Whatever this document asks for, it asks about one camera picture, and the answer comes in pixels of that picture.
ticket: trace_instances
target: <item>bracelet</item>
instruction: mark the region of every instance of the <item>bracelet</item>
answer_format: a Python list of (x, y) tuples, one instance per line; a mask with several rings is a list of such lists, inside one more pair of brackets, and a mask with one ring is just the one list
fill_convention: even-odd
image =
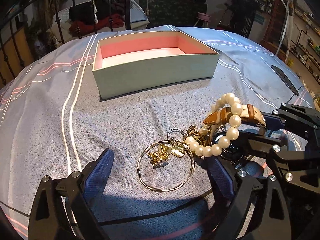
[[(193, 136), (189, 136), (185, 139), (185, 144), (189, 146), (190, 150), (195, 152), (199, 157), (210, 157), (212, 155), (218, 156), (222, 153), (222, 149), (228, 148), (230, 141), (236, 140), (239, 136), (238, 127), (241, 125), (240, 115), (243, 111), (243, 107), (240, 104), (239, 98), (237, 98), (233, 93), (227, 93), (221, 96), (215, 104), (211, 105), (211, 112), (207, 113), (207, 116), (218, 112), (220, 108), (224, 107), (225, 104), (231, 106), (232, 116), (229, 119), (230, 128), (227, 130), (227, 134), (222, 136), (218, 143), (212, 146), (202, 146), (197, 141), (195, 141)], [(203, 135), (208, 133), (207, 125), (200, 128), (199, 132)]]
[[(186, 153), (190, 160), (191, 160), (191, 166), (190, 166), (190, 171), (188, 174), (188, 177), (179, 185), (177, 185), (174, 188), (170, 188), (170, 189), (159, 189), (153, 186), (150, 186), (148, 184), (146, 184), (141, 177), (141, 171), (140, 171), (140, 161), (142, 159), (142, 157), (148, 152), (150, 151), (152, 148), (159, 146), (159, 150), (148, 154), (149, 158), (151, 159), (151, 163), (153, 164), (153, 167), (157, 167), (157, 166), (161, 166), (162, 164), (166, 163), (168, 160), (170, 160), (169, 155), (173, 154), (172, 149), (178, 149), (179, 151), (182, 152), (182, 156)], [(195, 168), (195, 162), (194, 162), (194, 158), (193, 158), (193, 154), (192, 152), (189, 150), (188, 146), (186, 146), (185, 144), (183, 144), (182, 142), (175, 140), (174, 138), (172, 138), (171, 140), (166, 140), (166, 141), (161, 141), (161, 142), (156, 142), (154, 144), (151, 144), (150, 146), (148, 146), (140, 155), (140, 158), (138, 160), (138, 166), (137, 166), (137, 173), (139, 176), (139, 180), (140, 182), (147, 187), (148, 189), (155, 191), (155, 192), (169, 192), (169, 191), (173, 191), (176, 189), (181, 188), (187, 181), (188, 179), (190, 179), (193, 170)]]

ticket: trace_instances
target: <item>watch face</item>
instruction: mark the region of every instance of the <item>watch face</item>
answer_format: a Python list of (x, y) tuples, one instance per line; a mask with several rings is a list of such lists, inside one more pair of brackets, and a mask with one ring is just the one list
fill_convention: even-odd
[[(218, 143), (219, 139), (226, 135), (226, 132), (217, 133), (212, 140), (212, 144)], [(229, 147), (222, 150), (221, 158), (230, 161), (238, 162), (243, 157), (243, 151), (238, 147), (230, 143)]]

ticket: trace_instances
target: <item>rope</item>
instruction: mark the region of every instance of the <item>rope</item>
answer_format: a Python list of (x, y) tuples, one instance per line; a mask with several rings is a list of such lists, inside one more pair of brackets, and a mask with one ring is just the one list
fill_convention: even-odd
[(146, 17), (148, 19), (148, 16), (149, 16), (149, 8), (148, 8), (148, 0), (147, 0), (147, 8), (146, 8)]
[(98, 11), (98, 10), (97, 10), (96, 5), (95, 5), (94, 0), (93, 0), (93, 13), (94, 13), (94, 23), (95, 23), (95, 24), (99, 23), (99, 22), (98, 22), (97, 15), (96, 15), (97, 11)]

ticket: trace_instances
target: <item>red cloth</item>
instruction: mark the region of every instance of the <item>red cloth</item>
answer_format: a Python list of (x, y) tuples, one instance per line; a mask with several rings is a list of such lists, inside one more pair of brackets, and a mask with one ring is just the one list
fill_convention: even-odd
[[(113, 19), (112, 21), (113, 28), (119, 28), (124, 25), (120, 14), (113, 14), (111, 17)], [(93, 25), (85, 25), (83, 22), (75, 21), (72, 23), (71, 27), (69, 28), (69, 31), (75, 36), (77, 36), (77, 33), (76, 33), (77, 27), (79, 27), (80, 33), (82, 36), (94, 32)], [(100, 30), (103, 27), (109, 27), (109, 17), (104, 18), (103, 20), (100, 20), (95, 27), (96, 27), (96, 30)]]

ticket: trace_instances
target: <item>blue gripper pad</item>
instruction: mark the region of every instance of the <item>blue gripper pad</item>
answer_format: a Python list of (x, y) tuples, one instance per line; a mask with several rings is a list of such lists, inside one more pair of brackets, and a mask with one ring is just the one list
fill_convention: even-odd
[(83, 196), (87, 202), (90, 198), (94, 198), (107, 182), (111, 173), (113, 158), (113, 151), (108, 149), (85, 181)]
[(228, 200), (232, 200), (235, 196), (233, 191), (233, 181), (227, 171), (224, 169), (220, 161), (215, 156), (206, 158), (208, 170), (212, 178), (217, 183), (222, 195)]

